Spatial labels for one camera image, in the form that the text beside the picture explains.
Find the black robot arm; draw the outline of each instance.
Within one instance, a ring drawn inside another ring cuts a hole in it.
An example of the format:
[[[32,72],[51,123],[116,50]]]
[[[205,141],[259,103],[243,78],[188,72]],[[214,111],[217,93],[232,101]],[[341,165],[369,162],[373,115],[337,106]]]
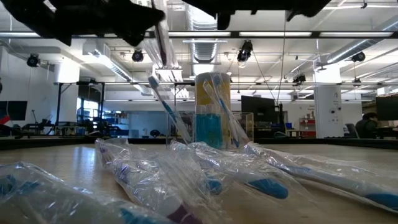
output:
[[[19,22],[44,38],[71,45],[73,35],[116,34],[136,46],[145,31],[165,18],[161,10],[140,6],[130,0],[1,0]]]

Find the blue liquid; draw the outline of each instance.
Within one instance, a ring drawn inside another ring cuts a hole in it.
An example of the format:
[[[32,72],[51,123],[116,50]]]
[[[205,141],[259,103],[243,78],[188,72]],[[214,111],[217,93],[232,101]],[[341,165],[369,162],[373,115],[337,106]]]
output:
[[[197,114],[195,131],[196,142],[203,141],[216,149],[222,147],[223,133],[219,114]]]

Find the desk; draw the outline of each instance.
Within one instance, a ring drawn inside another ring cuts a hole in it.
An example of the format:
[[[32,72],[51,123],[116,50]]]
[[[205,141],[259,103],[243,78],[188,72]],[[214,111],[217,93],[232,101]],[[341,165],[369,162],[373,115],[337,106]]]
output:
[[[296,138],[299,138],[301,136],[301,131],[300,130],[296,130],[296,129],[287,129],[287,134],[289,135],[290,138],[293,137],[293,133],[296,133]]]
[[[165,146],[139,147],[162,150]],[[316,144],[266,147],[293,154],[319,154],[348,161],[365,160],[377,167],[398,169],[398,151]],[[17,161],[40,166],[70,185],[128,200],[113,175],[101,167],[93,144],[0,151],[0,164]],[[308,191],[317,199],[318,205],[309,205],[302,200],[293,200],[288,204],[260,201],[242,190],[237,190],[235,186],[231,186],[216,199],[223,201],[224,210],[237,224],[398,223],[397,214],[322,190],[308,188]]]
[[[398,139],[398,128],[396,127],[380,127],[376,131],[377,137],[384,139],[385,137],[393,137]]]

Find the red object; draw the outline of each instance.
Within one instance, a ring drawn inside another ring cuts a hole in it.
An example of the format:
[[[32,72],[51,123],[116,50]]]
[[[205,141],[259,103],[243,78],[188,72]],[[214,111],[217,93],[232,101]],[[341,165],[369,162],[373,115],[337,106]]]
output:
[[[10,116],[7,115],[0,119],[0,124],[6,124],[10,120],[11,120]]]
[[[307,120],[307,122],[305,122],[305,119],[301,120],[300,124],[309,124],[309,125],[315,124],[315,120],[314,119],[306,119],[306,120]]]

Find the white column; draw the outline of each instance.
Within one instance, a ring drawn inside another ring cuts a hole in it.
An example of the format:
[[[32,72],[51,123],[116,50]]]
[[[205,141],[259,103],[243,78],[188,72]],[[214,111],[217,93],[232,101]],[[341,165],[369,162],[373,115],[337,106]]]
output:
[[[339,83],[340,67],[337,64],[327,65],[326,70],[315,68],[314,81],[317,83]],[[317,138],[343,137],[343,114],[341,112],[341,87],[316,86],[315,97],[315,124]]]
[[[64,61],[62,64],[55,65],[54,67],[54,74],[56,82],[61,83],[74,83],[79,81],[80,75],[80,67],[75,62]],[[58,101],[58,86],[55,88],[55,113],[53,120],[56,119],[57,114],[57,101]],[[69,121],[69,122],[76,122],[76,111],[77,111],[77,97],[78,97],[78,89],[77,85],[68,85],[64,84],[62,86],[62,90],[66,89],[61,95],[61,104],[60,104],[60,117],[59,121]]]

